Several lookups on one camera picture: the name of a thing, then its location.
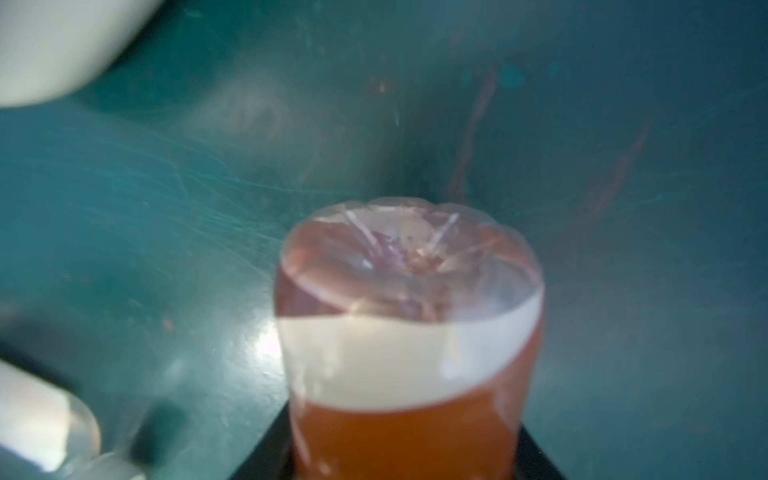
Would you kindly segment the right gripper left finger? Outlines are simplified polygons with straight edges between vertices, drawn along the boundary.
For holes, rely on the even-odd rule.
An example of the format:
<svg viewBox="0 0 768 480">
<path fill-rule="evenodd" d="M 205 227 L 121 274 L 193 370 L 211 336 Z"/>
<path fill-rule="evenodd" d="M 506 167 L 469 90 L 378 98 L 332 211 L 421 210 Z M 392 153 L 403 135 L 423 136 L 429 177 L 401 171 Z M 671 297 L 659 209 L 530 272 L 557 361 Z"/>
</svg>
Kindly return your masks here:
<svg viewBox="0 0 768 480">
<path fill-rule="evenodd" d="M 230 480 L 291 480 L 294 478 L 289 405 L 285 404 Z"/>
</svg>

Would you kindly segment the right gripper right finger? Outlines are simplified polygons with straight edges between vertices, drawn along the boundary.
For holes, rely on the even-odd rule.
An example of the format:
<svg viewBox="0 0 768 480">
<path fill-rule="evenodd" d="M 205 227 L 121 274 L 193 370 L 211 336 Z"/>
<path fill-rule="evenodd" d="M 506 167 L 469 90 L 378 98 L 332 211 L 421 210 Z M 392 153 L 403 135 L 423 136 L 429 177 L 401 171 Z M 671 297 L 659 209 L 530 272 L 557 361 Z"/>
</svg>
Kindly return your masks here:
<svg viewBox="0 0 768 480">
<path fill-rule="evenodd" d="M 566 477 L 534 441 L 525 426 L 522 426 L 519 431 L 512 478 L 514 480 L 566 480 Z"/>
</svg>

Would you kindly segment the brown tea bottle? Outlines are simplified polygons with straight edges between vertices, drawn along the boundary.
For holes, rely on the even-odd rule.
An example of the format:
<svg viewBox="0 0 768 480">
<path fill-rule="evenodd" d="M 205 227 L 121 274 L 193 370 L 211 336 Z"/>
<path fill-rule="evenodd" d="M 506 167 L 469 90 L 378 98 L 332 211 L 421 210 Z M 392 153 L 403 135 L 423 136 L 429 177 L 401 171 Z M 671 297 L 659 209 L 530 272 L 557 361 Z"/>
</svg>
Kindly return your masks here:
<svg viewBox="0 0 768 480">
<path fill-rule="evenodd" d="M 300 479 L 509 479 L 545 319 L 525 238 L 415 198 L 321 210 L 274 294 Z"/>
</svg>

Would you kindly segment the bottle red pink label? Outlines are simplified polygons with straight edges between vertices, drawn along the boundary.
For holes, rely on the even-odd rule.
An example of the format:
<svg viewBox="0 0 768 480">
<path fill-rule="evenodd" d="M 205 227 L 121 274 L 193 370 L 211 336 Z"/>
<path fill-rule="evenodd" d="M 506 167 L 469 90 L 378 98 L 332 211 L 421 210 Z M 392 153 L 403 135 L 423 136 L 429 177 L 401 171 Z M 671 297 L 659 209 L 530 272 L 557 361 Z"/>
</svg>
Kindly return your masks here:
<svg viewBox="0 0 768 480">
<path fill-rule="evenodd" d="M 144 479 L 140 467 L 101 451 L 89 407 L 72 393 L 1 362 L 3 479 Z"/>
</svg>

